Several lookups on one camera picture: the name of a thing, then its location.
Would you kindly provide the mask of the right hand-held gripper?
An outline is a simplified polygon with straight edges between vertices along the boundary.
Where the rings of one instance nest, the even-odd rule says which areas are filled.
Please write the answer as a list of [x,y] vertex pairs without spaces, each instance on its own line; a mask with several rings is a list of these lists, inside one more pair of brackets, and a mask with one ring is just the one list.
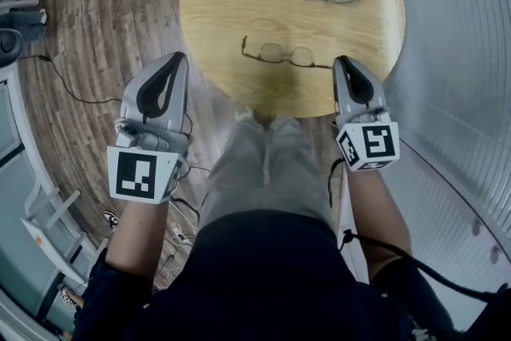
[[352,172],[384,169],[400,158],[398,123],[390,111],[380,80],[360,61],[348,56],[332,66],[339,114],[336,141]]

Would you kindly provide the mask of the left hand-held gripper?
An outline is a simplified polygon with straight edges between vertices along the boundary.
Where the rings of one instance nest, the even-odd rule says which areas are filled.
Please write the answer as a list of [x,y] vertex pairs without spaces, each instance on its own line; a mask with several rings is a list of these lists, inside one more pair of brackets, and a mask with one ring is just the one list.
[[169,200],[191,142],[179,133],[187,97],[188,59],[180,51],[152,61],[128,83],[117,139],[107,148],[111,197],[146,204]]

